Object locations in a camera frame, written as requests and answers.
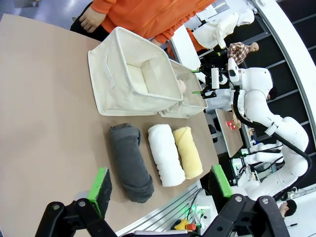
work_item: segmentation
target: orange sweatshirt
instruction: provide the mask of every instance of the orange sweatshirt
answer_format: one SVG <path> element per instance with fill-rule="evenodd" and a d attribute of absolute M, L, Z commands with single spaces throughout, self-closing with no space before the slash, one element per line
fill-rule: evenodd
<path fill-rule="evenodd" d="M 160 43 L 171 39 L 174 32 L 197 12 L 215 0 L 94 0 L 91 8 L 106 13 L 101 23 L 107 32 L 124 27 L 146 39 Z"/>

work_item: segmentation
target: basket handle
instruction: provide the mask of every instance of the basket handle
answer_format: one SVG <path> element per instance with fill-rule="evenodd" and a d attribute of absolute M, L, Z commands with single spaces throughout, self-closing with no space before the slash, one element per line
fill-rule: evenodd
<path fill-rule="evenodd" d="M 114 80 L 114 77 L 112 76 L 110 69 L 109 69 L 109 66 L 108 66 L 108 56 L 109 56 L 109 48 L 107 48 L 105 51 L 104 72 L 105 72 L 106 78 L 109 80 L 109 82 L 111 84 L 111 89 L 113 89 L 115 87 L 115 80 Z"/>

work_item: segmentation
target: mannequin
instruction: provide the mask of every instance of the mannequin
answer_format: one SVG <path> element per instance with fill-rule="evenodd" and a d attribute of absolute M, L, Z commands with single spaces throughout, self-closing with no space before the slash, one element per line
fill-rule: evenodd
<path fill-rule="evenodd" d="M 198 43 L 204 47 L 212 49 L 219 45 L 222 49 L 226 48 L 224 38 L 234 32 L 236 26 L 248 25 L 254 21 L 254 13 L 250 9 L 239 13 L 233 13 L 218 23 L 206 23 L 193 32 L 193 36 Z"/>

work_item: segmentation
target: red object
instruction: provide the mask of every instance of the red object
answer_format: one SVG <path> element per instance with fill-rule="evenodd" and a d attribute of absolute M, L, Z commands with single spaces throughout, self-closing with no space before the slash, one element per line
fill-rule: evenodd
<path fill-rule="evenodd" d="M 187 229 L 188 231 L 195 231 L 196 228 L 197 228 L 197 226 L 196 226 L 196 224 L 194 224 L 194 223 L 192 223 L 192 224 L 187 224 L 187 225 L 186 225 L 186 229 Z"/>
<path fill-rule="evenodd" d="M 231 128 L 232 130 L 236 130 L 236 129 L 239 129 L 239 126 L 237 127 L 236 125 L 232 125 Z"/>
<path fill-rule="evenodd" d="M 227 127 L 230 127 L 233 125 L 233 121 L 232 120 L 226 121 L 226 124 L 227 124 Z"/>

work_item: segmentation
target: white humanoid robot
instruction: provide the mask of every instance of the white humanoid robot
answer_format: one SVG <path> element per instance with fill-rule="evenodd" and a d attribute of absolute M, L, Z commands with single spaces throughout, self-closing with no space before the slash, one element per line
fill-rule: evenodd
<path fill-rule="evenodd" d="M 283 154 L 282 149 L 283 145 L 281 142 L 277 141 L 275 144 L 263 144 L 259 143 L 250 147 L 249 149 L 241 149 L 241 153 L 246 155 L 243 160 L 245 164 L 255 164 L 258 162 L 269 162 L 272 163 L 276 161 L 276 163 L 283 162 Z M 271 153 L 269 152 L 271 149 L 278 150 L 279 153 Z"/>
<path fill-rule="evenodd" d="M 304 151 L 309 142 L 307 133 L 295 119 L 291 117 L 282 118 L 270 111 L 266 98 L 273 87 L 273 82 L 268 69 L 239 69 L 235 61 L 230 58 L 228 60 L 228 72 L 231 86 L 240 86 L 240 89 L 245 90 L 244 111 L 248 119 L 266 127 L 265 132 L 268 135 L 271 136 L 275 133 L 280 139 L 285 140 L 282 141 L 284 145 L 281 148 L 285 165 L 277 172 L 269 175 L 260 185 L 257 181 L 249 182 L 245 190 L 252 200 L 257 200 L 258 197 L 264 195 L 274 196 L 291 186 L 298 177 L 308 170 L 310 159 L 308 162 L 303 157 L 306 157 Z M 212 89 L 219 89 L 218 69 L 213 68 L 211 73 Z"/>

